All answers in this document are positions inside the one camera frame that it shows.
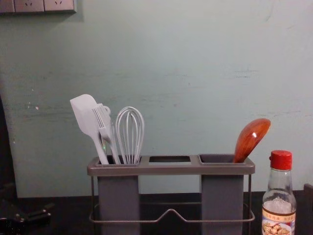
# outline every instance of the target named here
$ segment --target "red bottle cap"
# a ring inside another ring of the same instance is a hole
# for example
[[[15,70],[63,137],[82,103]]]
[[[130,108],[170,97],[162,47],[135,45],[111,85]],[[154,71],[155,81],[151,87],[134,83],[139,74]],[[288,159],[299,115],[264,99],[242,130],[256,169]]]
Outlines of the red bottle cap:
[[[286,150],[273,150],[269,157],[270,167],[277,170],[291,170],[292,153]]]

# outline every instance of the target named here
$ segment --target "wall plate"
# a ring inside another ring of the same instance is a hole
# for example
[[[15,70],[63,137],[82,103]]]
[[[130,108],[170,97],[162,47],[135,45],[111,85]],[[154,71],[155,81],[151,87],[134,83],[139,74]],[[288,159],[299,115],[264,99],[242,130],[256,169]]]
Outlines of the wall plate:
[[[44,12],[44,0],[15,0],[15,12]]]
[[[45,11],[75,11],[74,0],[44,0]]]
[[[0,0],[0,14],[13,12],[15,12],[13,0]]]

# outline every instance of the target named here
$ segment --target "orange wooden spoon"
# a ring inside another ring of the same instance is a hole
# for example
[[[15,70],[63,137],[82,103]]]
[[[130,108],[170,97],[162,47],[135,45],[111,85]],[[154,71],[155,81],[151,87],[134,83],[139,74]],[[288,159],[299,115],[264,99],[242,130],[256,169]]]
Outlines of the orange wooden spoon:
[[[266,118],[256,119],[245,126],[238,136],[233,162],[243,163],[268,132],[269,127],[270,120]]]

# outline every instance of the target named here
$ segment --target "utensil caddy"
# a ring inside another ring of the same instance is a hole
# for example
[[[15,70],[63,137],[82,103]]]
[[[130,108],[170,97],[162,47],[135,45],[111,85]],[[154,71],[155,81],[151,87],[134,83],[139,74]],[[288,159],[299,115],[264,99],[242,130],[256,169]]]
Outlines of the utensil caddy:
[[[140,235],[140,224],[158,223],[166,214],[174,213],[185,223],[201,223],[202,235],[241,235],[243,223],[248,223],[250,234],[250,223],[255,219],[251,211],[251,175],[255,165],[249,158],[243,163],[232,163],[233,157],[233,154],[142,156],[137,165],[102,165],[94,158],[88,165],[92,192],[89,220],[101,225],[101,235]],[[201,220],[185,219],[175,209],[164,211],[154,220],[140,218],[139,175],[200,175]],[[244,175],[248,175],[247,218],[243,218]],[[94,177],[98,180],[97,206]],[[96,209],[100,220],[95,218]]]

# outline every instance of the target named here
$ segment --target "bottle label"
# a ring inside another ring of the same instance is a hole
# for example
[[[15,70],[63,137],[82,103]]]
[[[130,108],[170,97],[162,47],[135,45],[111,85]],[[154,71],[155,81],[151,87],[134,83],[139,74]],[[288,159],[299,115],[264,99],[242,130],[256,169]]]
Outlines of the bottle label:
[[[263,208],[262,214],[263,235],[294,235],[295,212],[277,214]]]

